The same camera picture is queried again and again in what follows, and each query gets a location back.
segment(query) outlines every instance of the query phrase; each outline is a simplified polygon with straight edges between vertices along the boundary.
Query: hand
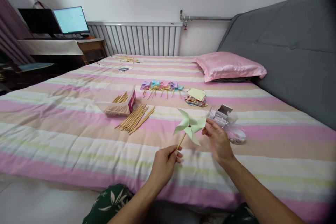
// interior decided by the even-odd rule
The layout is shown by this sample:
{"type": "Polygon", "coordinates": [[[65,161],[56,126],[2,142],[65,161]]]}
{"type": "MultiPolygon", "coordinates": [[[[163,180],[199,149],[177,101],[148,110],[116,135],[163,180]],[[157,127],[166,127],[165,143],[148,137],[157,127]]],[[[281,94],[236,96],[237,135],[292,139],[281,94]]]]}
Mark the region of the hand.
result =
{"type": "Polygon", "coordinates": [[[168,183],[171,179],[175,163],[181,163],[181,158],[183,155],[175,151],[177,145],[171,145],[167,148],[158,150],[155,154],[152,171],[148,181],[161,189],[168,183]]]}
{"type": "Polygon", "coordinates": [[[202,129],[202,135],[210,139],[211,151],[216,161],[223,166],[226,161],[235,159],[227,133],[214,121],[206,119],[207,124],[202,129]]]}

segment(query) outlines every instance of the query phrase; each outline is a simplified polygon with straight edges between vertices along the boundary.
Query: gray upholstered headboard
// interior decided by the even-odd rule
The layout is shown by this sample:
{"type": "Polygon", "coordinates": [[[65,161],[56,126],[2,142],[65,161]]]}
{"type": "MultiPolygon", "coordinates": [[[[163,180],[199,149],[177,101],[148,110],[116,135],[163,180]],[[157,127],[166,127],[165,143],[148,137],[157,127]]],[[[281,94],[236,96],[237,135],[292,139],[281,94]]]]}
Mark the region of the gray upholstered headboard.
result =
{"type": "Polygon", "coordinates": [[[218,51],[262,64],[256,84],[336,130],[336,15],[331,0],[288,0],[237,15],[218,51]]]}

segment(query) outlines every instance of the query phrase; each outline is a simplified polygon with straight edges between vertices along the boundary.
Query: green floral shorts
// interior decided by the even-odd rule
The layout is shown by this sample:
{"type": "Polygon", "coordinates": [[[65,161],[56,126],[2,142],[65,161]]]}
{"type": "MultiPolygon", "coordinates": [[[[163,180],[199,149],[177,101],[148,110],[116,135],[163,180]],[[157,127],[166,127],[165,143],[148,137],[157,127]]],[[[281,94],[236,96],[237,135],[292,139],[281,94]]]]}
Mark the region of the green floral shorts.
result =
{"type": "Polygon", "coordinates": [[[123,184],[110,185],[99,194],[83,224],[107,224],[133,196],[123,184]]]}
{"type": "MultiPolygon", "coordinates": [[[[110,185],[99,194],[83,224],[107,224],[133,196],[123,184],[110,185]]],[[[258,224],[258,221],[248,205],[243,203],[225,219],[224,224],[258,224]]]]}

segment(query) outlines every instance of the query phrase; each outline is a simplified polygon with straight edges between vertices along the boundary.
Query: purple curtain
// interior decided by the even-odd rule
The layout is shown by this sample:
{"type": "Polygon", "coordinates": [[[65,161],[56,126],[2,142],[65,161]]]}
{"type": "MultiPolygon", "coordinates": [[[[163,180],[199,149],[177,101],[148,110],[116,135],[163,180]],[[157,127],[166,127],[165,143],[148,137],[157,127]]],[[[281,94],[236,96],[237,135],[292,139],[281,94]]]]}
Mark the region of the purple curtain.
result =
{"type": "Polygon", "coordinates": [[[30,38],[33,38],[32,34],[8,0],[0,0],[0,49],[17,65],[34,63],[17,41],[30,38]]]}

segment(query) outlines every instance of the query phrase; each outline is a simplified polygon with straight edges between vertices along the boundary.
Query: satin pillowcase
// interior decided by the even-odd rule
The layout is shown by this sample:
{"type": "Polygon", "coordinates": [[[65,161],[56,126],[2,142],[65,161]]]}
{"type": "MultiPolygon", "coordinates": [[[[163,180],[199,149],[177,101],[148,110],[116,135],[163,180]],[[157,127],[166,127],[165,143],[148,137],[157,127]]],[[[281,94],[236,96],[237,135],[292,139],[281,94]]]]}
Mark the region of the satin pillowcase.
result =
{"type": "Polygon", "coordinates": [[[195,62],[204,71],[204,82],[252,76],[262,79],[267,74],[266,69],[259,63],[230,52],[203,54],[198,56],[195,62]]]}

